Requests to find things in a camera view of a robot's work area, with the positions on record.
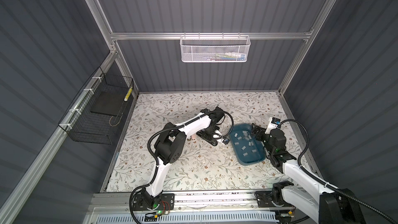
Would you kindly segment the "black long stapler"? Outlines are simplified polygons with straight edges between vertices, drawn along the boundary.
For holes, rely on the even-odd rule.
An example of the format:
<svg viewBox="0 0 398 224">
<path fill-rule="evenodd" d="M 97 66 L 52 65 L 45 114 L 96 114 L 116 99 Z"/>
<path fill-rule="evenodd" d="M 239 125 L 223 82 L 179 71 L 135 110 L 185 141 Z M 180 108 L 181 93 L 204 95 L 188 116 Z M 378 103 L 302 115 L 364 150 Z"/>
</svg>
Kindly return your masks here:
<svg viewBox="0 0 398 224">
<path fill-rule="evenodd" d="M 214 133 L 207 133 L 202 130 L 197 132 L 197 136 L 212 146 L 217 146 L 219 143 L 228 145 L 230 142 L 230 140 L 227 137 L 222 136 L 221 132 L 218 130 L 216 130 Z"/>
</svg>

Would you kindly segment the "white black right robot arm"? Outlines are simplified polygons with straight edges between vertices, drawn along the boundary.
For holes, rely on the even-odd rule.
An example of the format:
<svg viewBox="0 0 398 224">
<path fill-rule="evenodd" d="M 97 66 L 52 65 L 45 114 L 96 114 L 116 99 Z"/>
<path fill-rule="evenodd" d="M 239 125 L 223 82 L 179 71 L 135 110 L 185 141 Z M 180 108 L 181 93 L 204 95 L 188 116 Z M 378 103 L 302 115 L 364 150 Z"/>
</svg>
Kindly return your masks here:
<svg viewBox="0 0 398 224">
<path fill-rule="evenodd" d="M 267 128 L 251 125 L 251 134 L 263 144 L 266 157 L 290 181 L 275 183 L 268 198 L 277 206 L 292 205 L 317 224 L 364 224 L 361 207 L 348 189 L 338 189 L 304 168 L 298 158 L 287 151 L 281 122 L 274 120 Z"/>
</svg>

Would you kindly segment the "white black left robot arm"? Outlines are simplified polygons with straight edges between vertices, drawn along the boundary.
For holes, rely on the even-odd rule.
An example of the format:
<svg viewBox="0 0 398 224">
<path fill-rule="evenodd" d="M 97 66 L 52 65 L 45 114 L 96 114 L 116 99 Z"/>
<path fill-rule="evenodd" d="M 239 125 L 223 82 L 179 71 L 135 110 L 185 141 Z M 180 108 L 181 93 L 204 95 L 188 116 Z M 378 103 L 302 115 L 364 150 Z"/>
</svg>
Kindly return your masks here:
<svg viewBox="0 0 398 224">
<path fill-rule="evenodd" d="M 159 205 L 170 166 L 182 155 L 188 138 L 197 135 L 212 146 L 229 143 L 228 134 L 221 134 L 219 127 L 225 116 L 229 116 L 231 122 L 234 122 L 232 116 L 219 107 L 213 111 L 205 108 L 194 118 L 183 123 L 167 123 L 161 131 L 149 139 L 147 148 L 155 158 L 155 165 L 150 181 L 141 190 L 144 201 L 149 207 L 155 208 Z"/>
</svg>

